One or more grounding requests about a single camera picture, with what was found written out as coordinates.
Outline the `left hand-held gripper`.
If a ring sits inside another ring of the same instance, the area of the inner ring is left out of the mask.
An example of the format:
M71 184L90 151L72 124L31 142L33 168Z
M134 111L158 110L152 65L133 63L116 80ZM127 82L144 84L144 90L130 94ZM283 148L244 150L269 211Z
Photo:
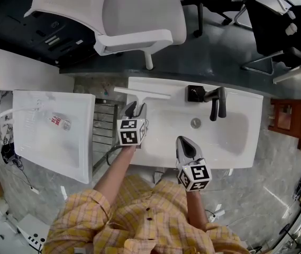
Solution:
M138 102L133 101L120 111L117 120L117 133L121 146L141 147L148 130L147 104L143 103L139 113L134 114Z

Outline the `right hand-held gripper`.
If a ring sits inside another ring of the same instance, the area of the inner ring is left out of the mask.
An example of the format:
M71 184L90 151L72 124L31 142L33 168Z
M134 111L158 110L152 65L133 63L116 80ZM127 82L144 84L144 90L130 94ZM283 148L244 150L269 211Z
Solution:
M212 174L201 148L191 139L179 136L176 139L176 158L178 180L185 190L204 190L212 180Z

